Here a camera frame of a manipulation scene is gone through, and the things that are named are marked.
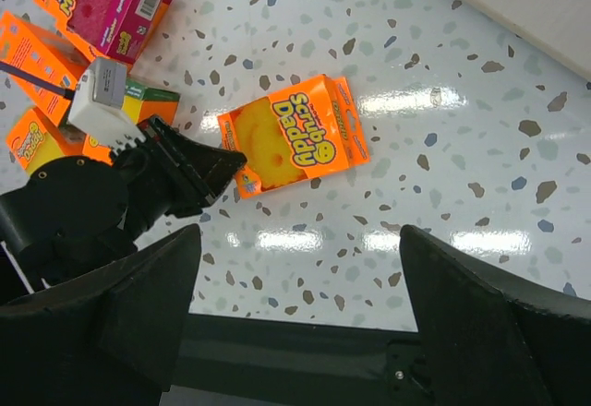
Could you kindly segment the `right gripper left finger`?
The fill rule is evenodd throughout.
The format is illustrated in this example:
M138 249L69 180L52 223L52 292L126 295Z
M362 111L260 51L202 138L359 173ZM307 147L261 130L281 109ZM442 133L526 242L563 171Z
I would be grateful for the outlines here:
M98 348L162 390L172 385L201 255L196 224L123 259L133 269L108 291Z

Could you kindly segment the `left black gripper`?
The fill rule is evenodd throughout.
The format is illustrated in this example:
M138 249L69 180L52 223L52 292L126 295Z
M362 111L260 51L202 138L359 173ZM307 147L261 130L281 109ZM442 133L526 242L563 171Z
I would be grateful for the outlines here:
M137 239L163 215L199 215L247 163L244 153L200 144L160 117L139 123L145 137L118 152L113 168L128 190L123 229Z

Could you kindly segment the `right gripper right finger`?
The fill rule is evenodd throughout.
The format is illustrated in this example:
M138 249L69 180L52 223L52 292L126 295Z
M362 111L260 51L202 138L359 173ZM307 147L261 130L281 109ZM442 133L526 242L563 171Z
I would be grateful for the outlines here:
M512 309L471 257L413 225L399 252L439 405L550 405Z

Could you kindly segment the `Sponge Daddy yellow green box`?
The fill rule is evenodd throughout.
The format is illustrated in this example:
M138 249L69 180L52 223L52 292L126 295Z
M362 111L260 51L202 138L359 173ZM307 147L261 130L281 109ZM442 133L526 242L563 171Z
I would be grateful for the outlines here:
M156 88L144 79L128 77L123 103L123 111L135 123L142 122L153 115L160 116L165 123L174 122L180 102L180 94L171 90ZM82 154L96 161L111 164L110 150L91 137L86 136Z

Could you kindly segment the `Scrub Daddy yellow sponge box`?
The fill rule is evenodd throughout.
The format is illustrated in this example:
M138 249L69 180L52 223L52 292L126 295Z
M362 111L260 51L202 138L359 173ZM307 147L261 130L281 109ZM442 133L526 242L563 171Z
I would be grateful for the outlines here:
M244 153L242 198L370 162L347 78L318 75L218 116L225 149Z

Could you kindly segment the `Sponge Daddy multipack box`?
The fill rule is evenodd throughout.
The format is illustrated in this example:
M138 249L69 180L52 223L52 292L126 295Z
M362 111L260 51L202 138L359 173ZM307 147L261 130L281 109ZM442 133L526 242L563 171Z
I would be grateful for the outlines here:
M38 107L32 106L8 132L6 145L25 173L32 175L49 161L80 155L84 139L68 139Z

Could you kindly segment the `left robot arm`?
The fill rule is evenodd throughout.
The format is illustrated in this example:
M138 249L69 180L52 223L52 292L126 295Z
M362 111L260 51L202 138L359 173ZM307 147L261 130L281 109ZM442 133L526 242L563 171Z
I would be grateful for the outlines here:
M49 161L1 196L1 302L75 279L136 252L163 215L199 215L247 163L235 150L195 142L159 116L112 150Z

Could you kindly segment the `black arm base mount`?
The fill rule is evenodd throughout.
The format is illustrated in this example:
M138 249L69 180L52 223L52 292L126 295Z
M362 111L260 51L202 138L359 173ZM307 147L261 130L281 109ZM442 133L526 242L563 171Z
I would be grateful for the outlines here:
M287 405L433 405L414 332L190 315L175 385Z

